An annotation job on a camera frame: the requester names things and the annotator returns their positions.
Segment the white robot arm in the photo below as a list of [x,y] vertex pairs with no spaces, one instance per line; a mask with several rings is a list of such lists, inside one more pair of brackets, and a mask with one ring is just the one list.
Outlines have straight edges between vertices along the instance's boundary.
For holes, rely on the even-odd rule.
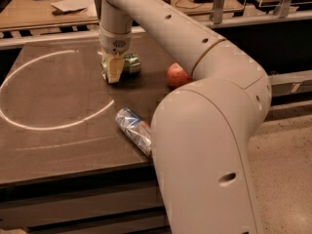
[[100,43],[125,52],[136,21],[192,82],[158,104],[152,157],[173,234],[264,234],[248,143],[272,98],[264,69],[161,0],[102,0]]

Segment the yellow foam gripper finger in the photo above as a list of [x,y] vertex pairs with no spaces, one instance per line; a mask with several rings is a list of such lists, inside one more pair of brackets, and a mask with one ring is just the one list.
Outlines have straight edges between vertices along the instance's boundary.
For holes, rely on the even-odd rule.
[[125,60],[119,55],[109,55],[105,61],[108,82],[117,83],[120,80]]

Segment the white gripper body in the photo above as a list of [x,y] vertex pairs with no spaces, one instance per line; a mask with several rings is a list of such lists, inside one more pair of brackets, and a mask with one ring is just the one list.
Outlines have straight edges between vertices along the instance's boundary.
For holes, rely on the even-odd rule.
[[116,34],[104,29],[101,26],[98,33],[100,45],[107,54],[123,54],[130,47],[132,32],[126,34]]

